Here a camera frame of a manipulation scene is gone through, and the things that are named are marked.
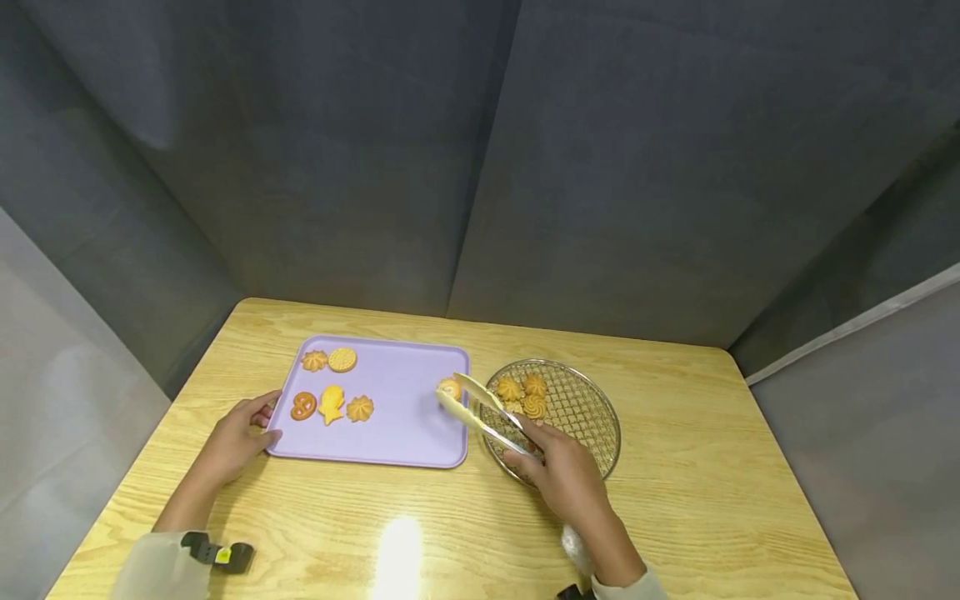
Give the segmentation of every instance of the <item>swirl cookie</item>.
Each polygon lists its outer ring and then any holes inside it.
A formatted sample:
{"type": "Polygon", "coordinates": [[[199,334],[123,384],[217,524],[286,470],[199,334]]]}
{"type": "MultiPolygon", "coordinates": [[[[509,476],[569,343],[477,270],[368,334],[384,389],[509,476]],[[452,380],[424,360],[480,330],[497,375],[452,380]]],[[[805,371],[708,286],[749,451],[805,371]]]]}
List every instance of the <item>swirl cookie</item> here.
{"type": "Polygon", "coordinates": [[[307,352],[303,355],[303,360],[301,360],[300,363],[303,364],[304,369],[310,372],[317,372],[323,367],[326,367],[326,352],[323,350],[307,352]]]}
{"type": "Polygon", "coordinates": [[[510,377],[503,377],[496,382],[496,394],[504,402],[516,401],[523,396],[523,389],[510,377]]]}
{"type": "Polygon", "coordinates": [[[294,396],[293,408],[290,409],[290,417],[293,420],[309,419],[315,410],[317,410],[316,397],[309,392],[300,392],[294,396]]]}
{"type": "Polygon", "coordinates": [[[317,409],[317,412],[324,416],[324,425],[329,426],[332,422],[344,417],[344,414],[340,412],[340,407],[343,405],[343,388],[338,385],[331,385],[324,390],[320,395],[320,408],[317,409]]]}
{"type": "Polygon", "coordinates": [[[347,405],[347,418],[353,422],[367,420],[373,414],[373,400],[366,396],[356,397],[347,405]]]}
{"type": "Polygon", "coordinates": [[[464,390],[460,387],[460,382],[454,379],[453,377],[448,377],[446,379],[441,379],[440,383],[437,384],[437,389],[443,392],[447,392],[451,396],[460,399],[460,396],[464,394],[464,390]]]}
{"type": "Polygon", "coordinates": [[[546,417],[546,398],[543,396],[526,396],[523,400],[523,412],[528,419],[543,419],[546,417]]]}
{"type": "Polygon", "coordinates": [[[546,381],[543,379],[543,375],[538,372],[527,375],[526,379],[523,380],[523,391],[528,396],[546,397],[546,381]]]}
{"type": "Polygon", "coordinates": [[[337,348],[326,359],[333,372],[347,372],[357,366],[357,353],[350,348],[337,348]]]}

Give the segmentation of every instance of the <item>purple tray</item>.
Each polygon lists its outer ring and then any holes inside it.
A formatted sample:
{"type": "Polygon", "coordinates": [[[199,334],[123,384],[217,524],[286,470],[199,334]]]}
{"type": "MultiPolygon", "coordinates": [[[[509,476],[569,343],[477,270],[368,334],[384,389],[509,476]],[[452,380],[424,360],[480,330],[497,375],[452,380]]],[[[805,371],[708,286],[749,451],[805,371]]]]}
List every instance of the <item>purple tray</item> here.
{"type": "Polygon", "coordinates": [[[466,373],[469,357],[460,348],[409,342],[317,335],[300,347],[283,384],[267,429],[283,437],[267,448],[275,456],[408,467],[454,468],[467,457],[467,429],[437,401],[434,390],[444,377],[466,373]],[[356,366],[336,373],[329,366],[310,372],[300,360],[306,352],[352,348],[356,366]],[[342,419],[324,425],[314,413],[305,420],[290,416],[293,397],[309,392],[318,402],[329,385],[344,389],[342,419]],[[356,396],[373,400],[367,421],[347,418],[347,404],[356,396]]]}

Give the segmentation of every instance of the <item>person's left hand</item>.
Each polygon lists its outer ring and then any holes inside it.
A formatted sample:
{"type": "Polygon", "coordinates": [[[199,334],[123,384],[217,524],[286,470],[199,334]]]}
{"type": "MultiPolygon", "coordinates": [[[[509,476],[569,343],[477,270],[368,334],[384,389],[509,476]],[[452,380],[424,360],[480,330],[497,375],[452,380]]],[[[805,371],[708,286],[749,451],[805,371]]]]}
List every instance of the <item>person's left hand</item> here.
{"type": "Polygon", "coordinates": [[[280,390],[275,390],[253,400],[240,400],[217,421],[190,474],[218,487],[239,477],[260,452],[283,435],[277,429],[254,435],[250,431],[251,425],[267,426],[279,397],[280,390]]]}

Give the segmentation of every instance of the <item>white sleeve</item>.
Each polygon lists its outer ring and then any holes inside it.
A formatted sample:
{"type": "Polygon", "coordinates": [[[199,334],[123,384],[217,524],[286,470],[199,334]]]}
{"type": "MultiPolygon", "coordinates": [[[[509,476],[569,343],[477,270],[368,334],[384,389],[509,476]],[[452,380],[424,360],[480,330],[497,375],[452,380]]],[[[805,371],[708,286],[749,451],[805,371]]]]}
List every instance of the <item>white sleeve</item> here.
{"type": "Polygon", "coordinates": [[[660,579],[650,570],[627,588],[608,588],[598,582],[595,576],[592,580],[593,595],[597,600],[667,600],[660,579]]]}
{"type": "Polygon", "coordinates": [[[147,534],[133,545],[112,600],[206,600],[210,565],[180,546],[186,532],[147,534]]]}

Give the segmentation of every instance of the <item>wooden table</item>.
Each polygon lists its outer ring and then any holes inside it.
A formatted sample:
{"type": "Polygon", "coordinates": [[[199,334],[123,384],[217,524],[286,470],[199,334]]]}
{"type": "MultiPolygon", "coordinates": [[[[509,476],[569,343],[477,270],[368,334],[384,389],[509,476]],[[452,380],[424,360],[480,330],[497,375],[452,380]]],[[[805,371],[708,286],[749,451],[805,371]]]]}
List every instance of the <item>wooden table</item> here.
{"type": "MultiPolygon", "coordinates": [[[[281,387],[316,333],[459,346],[482,381],[521,358],[573,366],[620,417],[610,497],[671,598],[855,597],[726,352],[274,300],[233,311],[49,597],[108,597],[215,421],[281,387]]],[[[453,470],[264,456],[211,533],[257,551],[212,598],[545,599],[578,579],[559,525],[472,433],[453,470]]]]}

